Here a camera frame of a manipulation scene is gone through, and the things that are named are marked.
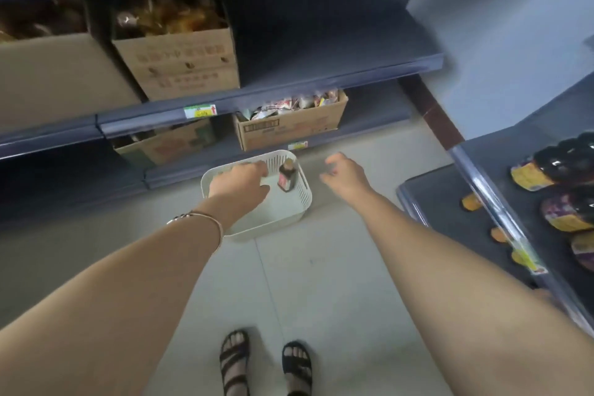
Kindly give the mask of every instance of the brown cardboard box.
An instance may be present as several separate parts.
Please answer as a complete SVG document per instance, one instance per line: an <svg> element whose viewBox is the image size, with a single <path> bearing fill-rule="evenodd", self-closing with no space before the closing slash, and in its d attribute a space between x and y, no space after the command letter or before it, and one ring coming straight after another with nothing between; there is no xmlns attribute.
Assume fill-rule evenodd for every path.
<svg viewBox="0 0 594 396"><path fill-rule="evenodd" d="M292 113L270 116L257 121L241 122L234 115L235 133L242 150L253 151L274 144L335 130L346 107L344 91L339 90L338 102L323 107L307 108Z"/></svg>
<svg viewBox="0 0 594 396"><path fill-rule="evenodd" d="M115 138L112 145L130 163L148 169L199 152L214 142L210 120L201 119L142 141L132 142L130 137Z"/></svg>
<svg viewBox="0 0 594 396"><path fill-rule="evenodd" d="M112 42L150 100L239 88L235 43L228 24L201 32L131 39L112 37ZM217 77L207 82L201 77L203 73Z"/></svg>
<svg viewBox="0 0 594 396"><path fill-rule="evenodd" d="M87 28L0 44L0 133L140 103Z"/></svg>

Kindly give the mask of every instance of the white plastic basket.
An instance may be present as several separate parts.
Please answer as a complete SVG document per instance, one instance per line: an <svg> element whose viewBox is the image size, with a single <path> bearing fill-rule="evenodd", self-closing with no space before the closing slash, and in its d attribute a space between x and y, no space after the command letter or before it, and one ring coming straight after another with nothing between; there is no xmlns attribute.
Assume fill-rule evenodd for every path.
<svg viewBox="0 0 594 396"><path fill-rule="evenodd" d="M278 187L278 168L287 158L293 159L297 165L297 181L295 187L285 193ZM225 235L234 241L245 241L270 233L279 228L293 224L301 219L312 201L311 189L299 166L295 155L289 151L275 151L258 155L246 160L236 161L208 170L200 181L202 195L208 197L209 187L215 175L229 171L239 163L264 161L268 167L268 177L262 179L263 185L270 185L270 193L262 204L251 213L238 220Z"/></svg>

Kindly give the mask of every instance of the black sandal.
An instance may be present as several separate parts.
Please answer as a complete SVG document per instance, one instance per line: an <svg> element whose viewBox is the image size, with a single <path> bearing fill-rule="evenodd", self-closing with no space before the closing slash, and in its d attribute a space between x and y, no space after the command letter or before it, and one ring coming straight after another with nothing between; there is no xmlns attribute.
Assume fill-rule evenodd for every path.
<svg viewBox="0 0 594 396"><path fill-rule="evenodd" d="M223 352L225 343L234 334L243 334L243 343L233 346L230 349L227 349L225 352ZM245 385L246 389L248 390L248 396L249 396L248 378L247 378L246 374L235 376L232 379L230 379L227 382L227 384L225 384L225 376L227 375L227 372L235 363L239 362L240 360L245 360L245 369L247 372L248 361L249 361L248 332L246 332L244 330L235 330L225 337L225 339L223 340L223 344L221 345L221 353L219 355L219 362L222 363L224 360L228 359L229 357L231 357L229 359L229 361L227 361L225 363L225 365L221 367L221 377L223 378L223 392L224 392L225 396L227 396L227 392L229 391L229 389L232 386L238 385L238 384Z"/></svg>
<svg viewBox="0 0 594 396"><path fill-rule="evenodd" d="M285 349L288 347L297 347L307 353L307 358L295 357L293 355L285 355ZM293 376L301 379L309 385L309 393L303 391L292 391L287 396L311 396L312 384L313 384L313 369L311 366L311 354L307 348L299 341L291 341L283 346L283 373L293 374Z"/></svg>

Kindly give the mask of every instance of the price tag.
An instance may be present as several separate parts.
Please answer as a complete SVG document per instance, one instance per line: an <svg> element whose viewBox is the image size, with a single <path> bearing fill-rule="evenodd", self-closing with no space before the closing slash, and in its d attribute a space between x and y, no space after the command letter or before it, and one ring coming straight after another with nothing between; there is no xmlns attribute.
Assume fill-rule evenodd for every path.
<svg viewBox="0 0 594 396"><path fill-rule="evenodd" d="M192 107L185 107L183 112L187 119L206 118L217 115L217 107L214 104L208 105L194 105Z"/></svg>
<svg viewBox="0 0 594 396"><path fill-rule="evenodd" d="M518 254L522 257L522 260L526 264L526 267L532 274L547 274L548 271L542 264L538 258L532 256L532 254L528 253L527 251L530 250L530 245L524 244L523 241L515 240L511 242L512 247L517 250Z"/></svg>
<svg viewBox="0 0 594 396"><path fill-rule="evenodd" d="M297 151L305 148L307 148L307 141L298 141L297 143L289 144L289 151Z"/></svg>

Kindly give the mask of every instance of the silver bracelet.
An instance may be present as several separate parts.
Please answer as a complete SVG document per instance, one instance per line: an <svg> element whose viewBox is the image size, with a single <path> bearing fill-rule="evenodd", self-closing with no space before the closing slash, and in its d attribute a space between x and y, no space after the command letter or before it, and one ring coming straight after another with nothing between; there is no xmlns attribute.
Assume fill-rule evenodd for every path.
<svg viewBox="0 0 594 396"><path fill-rule="evenodd" d="M191 211L188 213L184 213L183 215L180 215L180 216L175 216L174 219L172 219L171 221L168 221L167 224L171 224L174 221L180 220L182 218L188 218L190 216L202 216L203 218L213 220L217 224L217 226L219 226L219 245L214 250L215 252L217 252L219 250L219 248L221 247L221 244L223 243L223 236L225 235L225 230L223 229L223 224L221 224L219 222L219 220L217 220L216 218L213 218L211 215L205 215L204 213Z"/></svg>

